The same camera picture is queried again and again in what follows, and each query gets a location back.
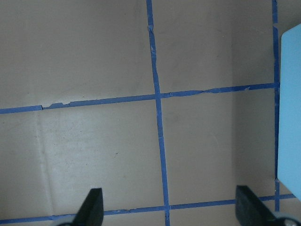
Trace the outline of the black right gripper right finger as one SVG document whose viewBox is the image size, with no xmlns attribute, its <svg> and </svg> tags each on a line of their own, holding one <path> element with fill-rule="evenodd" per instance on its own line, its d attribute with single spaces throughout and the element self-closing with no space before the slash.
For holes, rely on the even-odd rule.
<svg viewBox="0 0 301 226">
<path fill-rule="evenodd" d="M 282 225 L 248 186 L 236 187 L 236 218 L 241 226 Z"/>
</svg>

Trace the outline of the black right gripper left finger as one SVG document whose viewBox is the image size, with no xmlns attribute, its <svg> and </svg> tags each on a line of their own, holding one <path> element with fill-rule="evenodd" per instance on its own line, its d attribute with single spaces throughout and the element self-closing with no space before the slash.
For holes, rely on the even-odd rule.
<svg viewBox="0 0 301 226">
<path fill-rule="evenodd" d="M 89 191 L 78 213 L 71 222 L 72 226 L 101 226 L 104 218 L 102 188 Z"/>
</svg>

